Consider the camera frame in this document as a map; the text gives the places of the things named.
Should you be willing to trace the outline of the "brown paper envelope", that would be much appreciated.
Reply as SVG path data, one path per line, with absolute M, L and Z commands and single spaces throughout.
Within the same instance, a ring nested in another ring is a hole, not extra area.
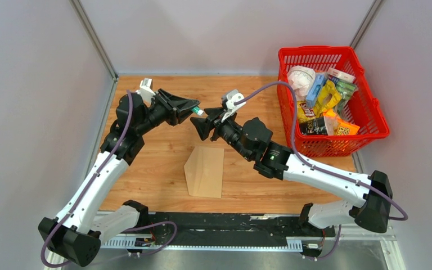
M 196 146 L 184 165 L 188 194 L 193 197 L 222 197 L 224 149 Z

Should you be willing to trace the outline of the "green white glue stick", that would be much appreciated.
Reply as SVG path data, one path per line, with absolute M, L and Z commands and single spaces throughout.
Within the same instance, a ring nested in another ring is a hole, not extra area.
M 199 107 L 192 108 L 192 112 L 195 113 L 198 116 L 202 116 L 204 114 L 204 110 L 200 109 Z

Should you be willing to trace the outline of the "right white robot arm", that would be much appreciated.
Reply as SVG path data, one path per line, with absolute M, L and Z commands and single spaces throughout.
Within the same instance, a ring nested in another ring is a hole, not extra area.
M 222 138 L 267 178 L 303 183 L 340 198 L 327 204 L 305 204 L 298 220 L 303 234 L 310 236 L 340 224 L 356 224 L 375 233 L 387 231 L 393 192 L 385 173 L 353 173 L 312 160 L 272 141 L 273 132 L 259 118 L 239 125 L 234 115 L 223 120 L 221 107 L 206 109 L 206 113 L 206 118 L 191 118 L 202 140 Z

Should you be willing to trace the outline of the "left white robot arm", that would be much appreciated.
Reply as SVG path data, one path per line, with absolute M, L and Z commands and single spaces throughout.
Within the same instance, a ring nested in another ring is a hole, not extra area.
M 120 98 L 116 120 L 85 180 L 54 218 L 44 217 L 38 225 L 44 240 L 40 258 L 46 267 L 88 266 L 101 245 L 116 235 L 129 229 L 143 233 L 149 228 L 148 208 L 133 200 L 103 218 L 95 220 L 95 216 L 112 186 L 142 150 L 144 135 L 162 123 L 183 123 L 199 105 L 199 100 L 163 89 L 127 91 Z

